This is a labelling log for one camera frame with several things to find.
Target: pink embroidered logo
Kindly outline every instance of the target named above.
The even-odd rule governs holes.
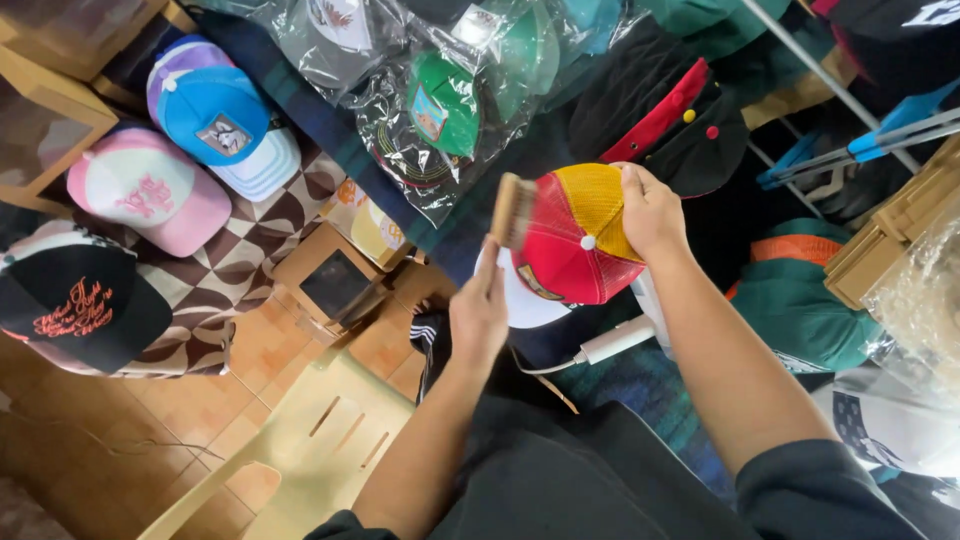
[[[131,191],[130,195],[124,199],[117,199],[113,204],[129,213],[152,217],[157,211],[169,212],[174,209],[174,202],[170,200],[170,195],[170,187],[166,182],[154,181],[148,174],[140,179],[140,185]]]

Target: blue plaid cloth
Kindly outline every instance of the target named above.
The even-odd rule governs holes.
[[[508,170],[537,178],[575,161],[566,150],[568,112],[538,116],[438,229],[414,209],[380,170],[356,133],[353,114],[331,106],[284,58],[267,32],[233,15],[191,8],[204,34],[220,45],[289,119],[323,148],[456,283],[473,274],[490,229],[497,181]],[[570,359],[580,344],[640,314],[629,290],[602,306],[584,306],[544,327],[512,329],[510,342],[536,367]],[[581,410],[618,400],[640,415],[686,466],[721,499],[732,502],[732,479],[700,424],[680,373],[648,341],[594,366],[576,366],[551,380]]]

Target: purple cap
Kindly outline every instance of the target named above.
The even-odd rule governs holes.
[[[216,65],[235,67],[227,53],[201,36],[185,36],[171,43],[157,57],[154,69],[147,79],[147,111],[150,112],[154,124],[160,125],[156,118],[156,104],[160,100],[164,80],[171,75],[176,79],[194,69]]]

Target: wooden brush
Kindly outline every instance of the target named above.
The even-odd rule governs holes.
[[[498,244],[512,250],[523,247],[536,199],[536,182],[523,180],[513,173],[500,177],[490,229]]]

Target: white cord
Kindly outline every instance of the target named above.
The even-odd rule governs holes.
[[[584,355],[583,352],[580,352],[580,353],[577,353],[577,355],[574,356],[572,360],[570,360],[569,362],[564,362],[559,366],[548,367],[546,369],[523,369],[523,366],[520,365],[520,359],[516,357],[516,351],[514,351],[513,347],[510,348],[510,352],[514,355],[514,362],[516,363],[516,369],[522,371],[527,375],[544,375],[547,373],[554,373],[554,372],[558,372],[563,369],[566,369],[568,367],[575,366],[577,364],[582,364],[587,361],[587,356]]]

